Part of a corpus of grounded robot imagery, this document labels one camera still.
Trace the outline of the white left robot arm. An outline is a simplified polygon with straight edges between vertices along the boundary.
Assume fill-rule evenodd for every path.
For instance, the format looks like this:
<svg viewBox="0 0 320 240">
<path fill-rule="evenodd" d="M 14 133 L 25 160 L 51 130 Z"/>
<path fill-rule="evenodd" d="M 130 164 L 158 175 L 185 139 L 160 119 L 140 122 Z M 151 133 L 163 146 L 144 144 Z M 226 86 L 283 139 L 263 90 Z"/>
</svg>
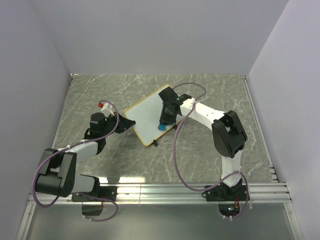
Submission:
<svg viewBox="0 0 320 240">
<path fill-rule="evenodd" d="M 92 114 L 89 128 L 79 143 L 43 151 L 32 180 L 32 195 L 35 197 L 36 193 L 43 193 L 58 198 L 83 192 L 89 201 L 98 200 L 101 196 L 101 188 L 97 185 L 99 179 L 89 175 L 76 175 L 77 163 L 100 154 L 106 145 L 106 137 L 113 133 L 121 134 L 135 124 L 134 120 L 116 112 L 109 116 L 102 112 Z"/>
</svg>

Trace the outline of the blue whiteboard eraser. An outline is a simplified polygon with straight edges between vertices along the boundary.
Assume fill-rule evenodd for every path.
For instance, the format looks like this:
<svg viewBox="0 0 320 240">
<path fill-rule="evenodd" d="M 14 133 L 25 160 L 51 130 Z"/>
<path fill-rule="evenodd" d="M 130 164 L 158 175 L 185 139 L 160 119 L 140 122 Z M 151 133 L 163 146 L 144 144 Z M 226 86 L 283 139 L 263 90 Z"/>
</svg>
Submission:
<svg viewBox="0 0 320 240">
<path fill-rule="evenodd" d="M 161 124 L 159 124 L 158 129 L 159 129 L 160 131 L 163 131 L 163 132 L 164 132 L 164 131 L 166 131 L 167 127 L 166 127 L 165 124 L 161 123 Z"/>
</svg>

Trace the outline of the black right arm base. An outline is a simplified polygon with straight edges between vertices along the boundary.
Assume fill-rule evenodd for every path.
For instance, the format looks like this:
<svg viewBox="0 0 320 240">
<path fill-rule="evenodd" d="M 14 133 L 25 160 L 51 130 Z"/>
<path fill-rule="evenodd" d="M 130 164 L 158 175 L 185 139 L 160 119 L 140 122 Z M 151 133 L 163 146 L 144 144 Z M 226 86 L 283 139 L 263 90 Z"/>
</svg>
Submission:
<svg viewBox="0 0 320 240">
<path fill-rule="evenodd" d="M 235 202 L 250 200 L 247 196 L 247 188 L 245 185 L 228 187 L 226 185 L 218 185 L 217 187 L 205 191 L 201 196 L 207 202 Z"/>
</svg>

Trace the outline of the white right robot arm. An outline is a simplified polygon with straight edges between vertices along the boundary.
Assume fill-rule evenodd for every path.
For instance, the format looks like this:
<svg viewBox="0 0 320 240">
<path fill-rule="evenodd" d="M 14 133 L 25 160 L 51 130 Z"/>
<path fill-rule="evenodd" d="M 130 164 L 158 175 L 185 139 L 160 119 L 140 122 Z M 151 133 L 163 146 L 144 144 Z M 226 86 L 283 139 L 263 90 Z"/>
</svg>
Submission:
<svg viewBox="0 0 320 240">
<path fill-rule="evenodd" d="M 160 131 L 166 130 L 167 126 L 175 125 L 178 115 L 183 119 L 175 127 L 177 131 L 187 118 L 212 130 L 213 145 L 222 160 L 222 182 L 215 187 L 206 187 L 204 190 L 206 192 L 217 190 L 218 195 L 226 200 L 232 200 L 238 195 L 243 184 L 241 157 L 248 140 L 238 114 L 233 110 L 224 112 L 213 109 L 188 94 L 179 96 L 171 87 L 163 89 L 158 95 L 162 100 L 158 126 Z"/>
</svg>

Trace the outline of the yellow framed whiteboard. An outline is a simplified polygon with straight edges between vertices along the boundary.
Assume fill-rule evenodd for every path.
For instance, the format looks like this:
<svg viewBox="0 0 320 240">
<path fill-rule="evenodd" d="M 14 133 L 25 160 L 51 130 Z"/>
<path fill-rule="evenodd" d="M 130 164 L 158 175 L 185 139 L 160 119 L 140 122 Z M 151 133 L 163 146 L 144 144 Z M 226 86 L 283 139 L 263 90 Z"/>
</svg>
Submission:
<svg viewBox="0 0 320 240">
<path fill-rule="evenodd" d="M 159 93 L 168 87 L 170 85 L 165 84 L 124 111 L 124 116 L 127 119 L 135 121 L 133 130 L 146 147 L 152 145 L 154 141 L 174 127 L 167 125 L 164 131 L 159 130 L 163 108 L 163 101 Z"/>
</svg>

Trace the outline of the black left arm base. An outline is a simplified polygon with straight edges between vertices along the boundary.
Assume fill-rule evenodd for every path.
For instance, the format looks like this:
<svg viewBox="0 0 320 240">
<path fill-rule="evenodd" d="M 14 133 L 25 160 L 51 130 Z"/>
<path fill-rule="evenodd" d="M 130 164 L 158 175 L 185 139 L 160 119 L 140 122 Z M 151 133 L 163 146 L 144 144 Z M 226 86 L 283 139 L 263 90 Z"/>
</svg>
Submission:
<svg viewBox="0 0 320 240">
<path fill-rule="evenodd" d="M 116 201 L 118 188 L 114 185 L 112 186 L 99 186 L 97 190 L 85 193 L 74 193 L 72 194 L 72 202 L 98 202 L 99 199 Z"/>
</svg>

